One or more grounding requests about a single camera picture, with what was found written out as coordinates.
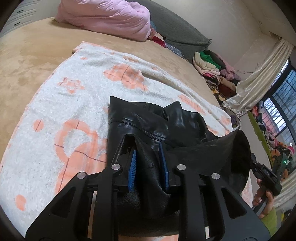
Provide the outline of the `green right sleeve forearm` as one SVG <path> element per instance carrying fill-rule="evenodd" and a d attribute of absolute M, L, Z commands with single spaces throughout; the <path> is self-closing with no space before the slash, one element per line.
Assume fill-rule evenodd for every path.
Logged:
<path fill-rule="evenodd" d="M 270 211 L 270 213 L 267 214 L 265 217 L 263 217 L 261 219 L 261 221 L 266 226 L 266 228 L 268 229 L 268 231 L 270 233 L 270 236 L 272 237 L 276 233 L 277 225 L 278 225 L 275 208 L 273 207 L 272 210 Z"/>

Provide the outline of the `person's right hand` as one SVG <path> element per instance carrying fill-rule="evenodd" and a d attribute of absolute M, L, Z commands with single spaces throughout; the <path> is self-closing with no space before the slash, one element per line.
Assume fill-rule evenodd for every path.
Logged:
<path fill-rule="evenodd" d="M 254 199 L 252 201 L 253 206 L 258 206 L 259 204 L 261 204 L 263 202 L 264 196 L 266 197 L 266 200 L 267 200 L 265 208 L 258 216 L 259 219 L 262 219 L 272 211 L 273 205 L 274 205 L 274 195 L 269 189 L 264 190 L 264 188 L 262 188 L 261 179 L 257 179 L 256 181 L 257 181 L 257 184 L 259 185 L 259 189 L 257 190 L 254 196 Z"/>

